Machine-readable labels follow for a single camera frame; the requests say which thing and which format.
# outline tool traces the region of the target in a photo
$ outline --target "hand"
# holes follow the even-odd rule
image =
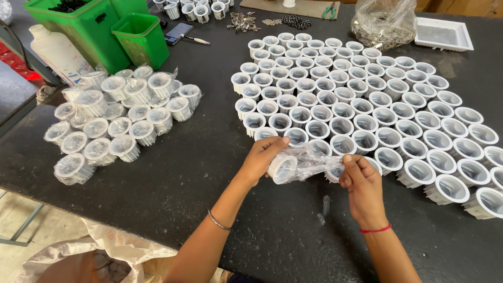
[[[273,136],[256,141],[236,176],[249,182],[251,187],[257,185],[276,154],[287,148],[289,142],[290,138],[287,136]]]
[[[339,184],[348,189],[351,215],[362,230],[380,230],[389,225],[382,200],[379,172],[361,155],[346,154]]]

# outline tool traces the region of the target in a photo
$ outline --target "green plastic bin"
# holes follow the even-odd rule
[[[136,66],[145,63],[158,69],[169,57],[159,22],[156,16],[130,13],[112,26],[112,33]]]
[[[145,0],[110,0],[115,13],[119,19],[130,13],[140,13],[150,15],[147,1]]]
[[[23,7],[40,24],[66,35],[84,58],[109,74],[127,68],[131,61],[110,28],[119,21],[110,0],[91,0],[73,13],[50,11],[60,0],[30,0]]]

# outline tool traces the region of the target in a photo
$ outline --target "red thread bracelet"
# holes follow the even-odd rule
[[[380,230],[360,230],[360,234],[383,232],[391,228],[391,224]]]

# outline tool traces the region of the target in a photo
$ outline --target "pliers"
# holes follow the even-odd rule
[[[330,5],[330,7],[326,7],[326,10],[325,12],[323,12],[323,19],[325,19],[325,16],[326,16],[326,13],[328,13],[328,11],[331,11],[332,12],[332,16],[330,17],[330,20],[333,20],[333,18],[336,16],[336,10],[335,10],[335,5],[336,3],[332,3],[332,5]]]

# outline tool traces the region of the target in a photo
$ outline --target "smartphone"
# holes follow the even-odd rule
[[[166,43],[168,43],[169,45],[175,45],[177,42],[180,41],[180,39],[182,39],[182,37],[180,36],[181,34],[187,34],[193,28],[194,26],[179,23],[177,24],[177,26],[172,28],[164,35],[164,39],[166,40]]]

